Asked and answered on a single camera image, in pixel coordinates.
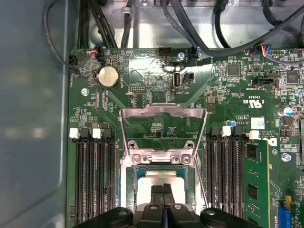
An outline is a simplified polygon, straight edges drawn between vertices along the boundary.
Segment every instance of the colored wires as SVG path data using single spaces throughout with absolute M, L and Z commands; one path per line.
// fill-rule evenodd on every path
M 268 55 L 270 48 L 271 48 L 271 45 L 261 45 L 262 54 L 264 57 L 266 57 Z
M 279 63 L 282 65 L 297 65 L 297 64 L 304 63 L 304 59 L 301 59 L 298 61 L 282 61 L 279 58 L 274 58 L 272 56 L 269 56 L 270 48 L 271 48 L 271 45 L 261 45 L 263 57 L 271 60 L 272 62 Z

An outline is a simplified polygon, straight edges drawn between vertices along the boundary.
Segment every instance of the cable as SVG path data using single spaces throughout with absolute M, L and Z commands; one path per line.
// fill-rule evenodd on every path
M 263 14 L 266 20 L 273 26 L 277 26 L 281 24 L 282 21 L 279 18 L 277 18 L 270 10 L 269 0 L 263 0 L 262 4 L 263 4 Z M 300 32 L 296 28 L 287 25 L 285 28 L 283 28 L 283 30 L 289 32 L 291 35 L 295 37 L 297 41 L 299 41 Z
M 110 44 L 112 46 L 112 48 L 118 48 L 117 44 L 116 44 L 116 41 L 115 41 L 115 37 L 112 33 L 112 30 L 110 28 L 110 25 L 107 21 L 107 19 L 105 18 L 105 15 L 103 13 L 103 11 L 101 10 L 100 8 L 100 5 L 98 3 L 98 0 L 91 0 L 92 1 L 92 5 L 94 6 L 95 10 L 96 10 L 96 13 L 98 14 L 99 18 L 100 18 L 100 21 L 101 21 L 101 24 L 103 25 L 108 37 L 109 37 L 109 40 L 110 40 Z
M 94 19 L 95 19 L 96 25 L 97 25 L 97 27 L 98 27 L 98 31 L 99 31 L 99 33 L 100 33 L 102 39 L 103 39 L 103 42 L 104 42 L 105 47 L 106 47 L 106 48 L 111 48 L 110 40 L 109 40 L 109 38 L 108 38 L 108 36 L 107 36 L 107 34 L 106 34 L 106 32 L 105 32 L 105 29 L 104 29 L 104 27 L 103 27 L 103 25 L 102 25 L 102 23 L 101 23 L 99 17 L 98 17 L 98 14 L 97 14 L 96 11 L 95 11 L 94 6 L 93 6 L 92 3 L 91 3 L 91 0 L 88 0 L 87 3 L 88 3 L 88 6 L 89 6 L 89 9 L 91 10 L 92 15 L 93 15 L 93 17 L 94 17 Z
M 243 51 L 245 49 L 249 49 L 253 47 L 256 44 L 263 43 L 265 40 L 268 40 L 275 34 L 277 34 L 282 28 L 290 24 L 294 19 L 296 19 L 298 16 L 300 16 L 304 12 L 304 6 L 300 7 L 296 12 L 294 12 L 291 16 L 289 16 L 285 21 L 283 21 L 280 25 L 269 31 L 268 33 L 260 36 L 257 39 L 252 40 L 249 43 L 246 43 L 244 45 L 234 47 L 234 48 L 226 48 L 224 50 L 210 50 L 206 44 L 202 41 L 198 33 L 196 32 L 195 28 L 193 27 L 190 19 L 188 18 L 183 6 L 181 5 L 179 0 L 172 0 L 171 1 L 172 6 L 174 8 L 174 11 L 185 29 L 185 31 L 190 35 L 190 37 L 193 39 L 193 41 L 200 47 L 200 49 L 206 53 L 207 55 L 211 57 L 224 57 L 233 55 L 237 52 Z
M 271 60 L 273 62 L 276 62 L 276 63 L 279 63 L 279 64 L 282 64 L 282 65 L 297 65 L 297 64 L 300 64 L 300 63 L 304 63 L 304 59 L 301 59 L 301 60 L 298 60 L 298 61 L 281 61 L 281 60 L 278 60 L 278 59 L 273 58 L 271 56 L 266 56 L 265 58 L 268 58 L 269 60 Z
M 181 33 L 188 41 L 191 43 L 191 45 L 195 48 L 197 48 L 197 44 L 191 39 L 191 37 L 182 29 L 181 26 L 178 25 L 176 20 L 172 17 L 172 15 L 168 11 L 168 7 L 166 5 L 166 0 L 161 0 L 162 1 L 162 9 L 165 17 L 169 21 L 169 23 L 179 32 Z
M 83 44 L 82 47 L 84 49 L 88 49 L 89 48 L 89 23 L 90 23 L 90 15 L 89 15 L 89 8 L 88 8 L 88 4 L 86 0 L 84 1 L 84 9 L 83 9 Z
M 132 8 L 135 0 L 129 0 L 127 2 L 126 7 Z M 130 35 L 130 30 L 131 30 L 131 15 L 130 14 L 125 14 L 124 15 L 124 25 L 123 25 L 123 37 L 122 37 L 122 42 L 120 44 L 120 48 L 127 48 L 128 47 L 128 41 L 129 41 L 129 35 Z
M 59 0 L 53 0 L 51 1 L 47 6 L 46 8 L 44 9 L 44 12 L 43 12 L 43 28 L 45 30 L 45 34 L 46 34 L 46 37 L 47 37 L 47 41 L 48 41 L 48 44 L 51 48 L 51 50 L 53 51 L 55 57 L 64 65 L 66 65 L 67 67 L 71 68 L 71 69 L 78 69 L 80 67 L 83 67 L 87 62 L 88 60 L 91 58 L 91 55 L 87 55 L 78 65 L 72 65 L 72 64 L 69 64 L 67 63 L 66 61 L 63 60 L 63 58 L 59 55 L 54 43 L 53 43 L 53 40 L 52 40 L 52 37 L 51 37 L 51 34 L 49 32 L 49 27 L 48 27 L 48 13 L 50 11 L 50 9 L 53 7 L 53 5 L 55 3 L 59 2 Z
M 220 27 L 220 15 L 221 15 L 221 12 L 215 14 L 215 20 L 214 20 L 215 32 L 217 34 L 220 44 L 224 48 L 231 48 L 223 36 L 222 29 Z
M 304 16 L 301 22 L 301 41 L 302 41 L 302 45 L 304 45 Z

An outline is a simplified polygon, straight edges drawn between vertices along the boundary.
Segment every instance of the green circuit board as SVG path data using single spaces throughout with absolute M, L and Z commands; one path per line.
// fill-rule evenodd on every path
M 88 51 L 71 54 L 81 60 Z M 155 103 L 206 110 L 198 157 L 209 207 L 265 228 L 282 227 L 278 207 L 285 205 L 285 197 L 301 201 L 304 196 L 304 66 L 283 66 L 249 50 L 222 58 L 200 59 L 199 55 L 197 61 L 186 48 L 103 51 L 102 63 L 91 58 L 70 73 L 69 129 L 78 129 L 80 138 L 68 143 L 67 227 L 122 204 L 121 121 L 127 141 L 136 141 L 139 148 L 166 151 L 195 141 L 200 128 L 196 118 L 166 113 L 120 118 L 122 109 Z M 302 49 L 270 51 L 271 56 L 285 60 L 297 60 L 303 54 Z M 115 88 L 106 89 L 96 79 L 104 66 L 119 72 Z M 173 81 L 176 72 L 178 86 Z M 286 114 L 287 107 L 292 114 Z M 231 126 L 232 134 L 223 136 L 223 126 Z M 101 129 L 101 140 L 91 138 L 93 129 Z M 187 183 L 185 203 L 198 207 L 193 168 L 170 164 L 141 164 L 136 171 L 128 170 L 126 207 L 135 209 L 134 182 L 146 170 L 175 171 Z

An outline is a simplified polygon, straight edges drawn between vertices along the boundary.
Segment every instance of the black memory slot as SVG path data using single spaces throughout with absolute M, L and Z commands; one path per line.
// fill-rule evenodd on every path
M 230 173 L 231 141 L 229 138 L 223 139 L 222 155 L 222 192 L 223 192 L 223 210 L 230 213 L 230 191 L 231 191 L 231 173 Z
M 212 195 L 213 195 L 213 188 L 212 188 L 212 141 L 207 141 L 207 152 L 206 152 L 206 159 L 205 159 L 205 164 L 206 164 L 206 189 L 207 189 L 207 199 L 209 204 L 213 204 L 212 201 Z
M 220 142 L 220 147 L 218 148 L 218 154 L 217 154 L 217 170 L 218 170 L 218 208 L 223 210 L 223 176 L 222 176 L 222 171 L 223 168 L 222 167 L 222 162 L 223 162 L 223 154 L 225 154 L 225 147 L 223 145 L 223 142 Z
M 91 219 L 94 217 L 94 191 L 95 191 L 95 151 L 94 151 L 94 140 L 90 141 L 90 150 L 89 150 L 89 174 L 90 174 L 90 184 L 89 184 L 89 212 L 88 217 Z
M 81 222 L 81 153 L 82 153 L 82 143 L 76 142 L 76 176 L 75 176 L 75 225 Z
M 115 201 L 115 150 L 114 143 L 107 144 L 107 210 L 114 208 Z

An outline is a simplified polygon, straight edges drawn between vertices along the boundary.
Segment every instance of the mounting screw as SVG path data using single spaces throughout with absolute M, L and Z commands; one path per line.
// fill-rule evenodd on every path
M 119 214 L 119 215 L 126 215 L 127 212 L 126 212 L 126 211 L 119 211 L 118 214 Z
M 282 154 L 282 160 L 283 160 L 284 162 L 290 161 L 290 160 L 291 160 L 291 155 L 288 154 L 288 153 L 283 153 L 283 154 Z
M 234 5 L 234 0 L 229 0 L 229 1 L 228 1 L 228 5 L 229 5 L 229 6 L 233 6 L 233 5 Z
M 143 6 L 146 6 L 147 3 L 148 3 L 148 0 L 142 0 L 142 5 L 143 5 Z
M 134 164 L 139 164 L 141 162 L 141 156 L 139 154 L 133 155 L 131 161 Z
M 177 54 L 177 58 L 178 58 L 180 61 L 185 60 L 185 57 L 186 57 L 186 55 L 185 55 L 185 53 L 183 53 L 183 52 L 180 52 L 180 53 Z
M 215 215 L 215 212 L 213 210 L 207 210 L 206 213 L 208 215 Z
M 189 163 L 190 163 L 190 156 L 189 156 L 189 155 L 183 155 L 183 156 L 181 157 L 181 161 L 182 161 L 182 163 L 184 163 L 184 164 L 189 164 Z
M 173 207 L 174 207 L 176 210 L 180 210 L 180 209 L 181 209 L 181 205 L 178 205 L 178 204 L 177 204 L 177 205 L 174 205 Z
M 89 95 L 89 90 L 87 88 L 81 89 L 81 95 L 82 96 L 88 96 Z

